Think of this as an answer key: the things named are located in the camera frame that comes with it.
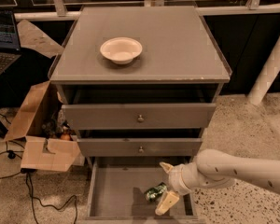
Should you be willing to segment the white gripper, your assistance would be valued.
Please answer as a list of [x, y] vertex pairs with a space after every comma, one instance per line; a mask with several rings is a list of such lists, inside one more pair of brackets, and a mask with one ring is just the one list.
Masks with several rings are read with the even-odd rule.
[[199, 173], [195, 162], [173, 166], [161, 161], [160, 167], [169, 174], [169, 185], [172, 190], [166, 190], [156, 207], [155, 214], [161, 216], [173, 207], [180, 196], [191, 193], [193, 189], [200, 188], [204, 182], [204, 176]]

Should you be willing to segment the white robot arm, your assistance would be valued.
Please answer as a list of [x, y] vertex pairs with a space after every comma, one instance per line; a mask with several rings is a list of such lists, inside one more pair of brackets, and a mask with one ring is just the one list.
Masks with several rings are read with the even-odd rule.
[[[279, 72], [280, 36], [248, 94], [251, 104], [260, 104]], [[224, 188], [232, 185], [235, 179], [280, 194], [280, 161], [239, 158], [207, 149], [191, 163], [173, 166], [163, 162], [161, 167], [168, 174], [169, 188], [155, 210], [159, 216], [196, 188]]]

